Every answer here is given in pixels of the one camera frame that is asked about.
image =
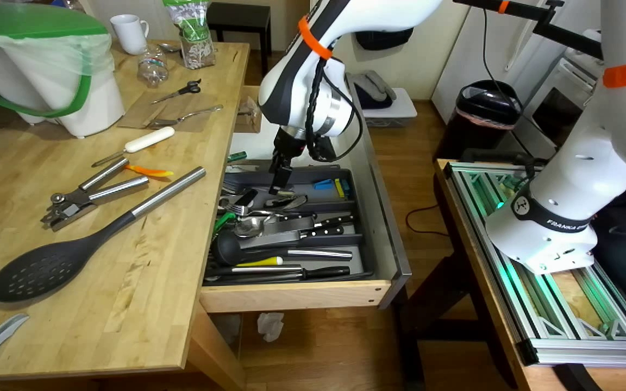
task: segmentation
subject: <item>plastic bag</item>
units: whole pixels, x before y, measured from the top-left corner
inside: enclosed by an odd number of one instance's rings
[[[108,128],[125,116],[108,48],[108,35],[0,35],[0,106],[28,123],[62,121],[75,136]]]
[[[215,64],[215,48],[207,27],[207,0],[164,0],[180,30],[183,66],[199,70]]]

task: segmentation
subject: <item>black cylinder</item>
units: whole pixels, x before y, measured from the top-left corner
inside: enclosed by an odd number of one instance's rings
[[[466,159],[468,149],[492,149],[516,128],[520,116],[523,104],[511,84],[499,80],[468,84],[459,93],[438,156]]]

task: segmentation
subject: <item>spatula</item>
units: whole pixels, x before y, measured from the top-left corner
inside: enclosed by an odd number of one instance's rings
[[[50,243],[18,257],[14,262],[0,269],[0,301],[32,299],[67,284],[106,238],[111,238],[116,233],[130,226],[171,195],[180,194],[203,175],[203,167],[191,169],[177,183],[164,187],[160,194],[151,195],[149,200],[127,211],[108,226],[90,237]]]

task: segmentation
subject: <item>wooden table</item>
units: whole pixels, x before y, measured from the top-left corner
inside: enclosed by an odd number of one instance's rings
[[[127,106],[146,92],[136,60],[117,57],[116,73]],[[62,292],[26,307],[0,305],[0,323],[18,312],[28,316],[0,348],[0,377],[156,373],[194,364],[224,389],[243,384],[239,362],[201,307],[201,287],[248,46],[218,46],[218,66],[196,71],[169,64],[171,75],[160,92],[171,93],[203,79],[196,97],[224,109],[194,118],[177,136],[130,160],[174,169],[177,175],[203,165],[207,175],[113,237]],[[0,109],[0,269],[37,246],[95,233],[165,187],[151,183],[60,233],[43,230],[40,221],[52,194],[73,191],[98,171],[91,169],[93,160],[119,153],[125,141],[142,133],[113,125],[75,138],[62,125],[28,128]]]
[[[470,229],[468,216],[462,208],[457,190],[450,184],[450,160],[438,163],[434,194],[452,238],[454,255],[444,258],[419,289],[404,299],[398,299],[396,312],[402,326],[401,348],[404,352],[404,368],[412,377],[423,375],[418,368],[416,339],[484,339],[494,362],[503,377],[516,389],[554,391],[573,389],[563,384],[551,364],[524,364],[520,339],[513,329],[513,317],[506,308],[505,296],[484,261],[484,251]],[[479,312],[479,322],[445,322],[441,316],[466,296]],[[626,391],[626,369],[595,369],[588,368],[591,381],[602,389]]]

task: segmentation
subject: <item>tool drawer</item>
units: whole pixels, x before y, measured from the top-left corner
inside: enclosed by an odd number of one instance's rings
[[[264,201],[275,201],[268,194],[269,173],[268,160],[271,156],[271,141],[277,125],[261,121],[260,133],[236,133],[231,153],[246,153],[246,163],[227,165],[227,194],[256,190],[254,208]],[[349,131],[336,138],[338,154],[346,153],[356,131]],[[242,249],[261,246],[298,246],[310,249],[351,251],[349,261],[300,261],[305,269],[333,269],[344,266],[349,276],[321,276],[300,280],[219,280],[210,278],[203,287],[203,305],[210,312],[246,312],[246,311],[302,311],[302,308],[342,308],[342,307],[380,307],[386,308],[394,296],[404,287],[412,267],[404,255],[401,233],[391,213],[391,205],[376,167],[373,141],[362,134],[360,146],[333,165],[316,163],[306,156],[293,160],[293,175],[290,180],[293,194],[305,194],[310,201],[293,206],[291,233],[277,233],[266,229],[256,237],[242,237]],[[340,233],[321,233],[302,237],[314,226],[331,219],[346,219],[338,223]]]

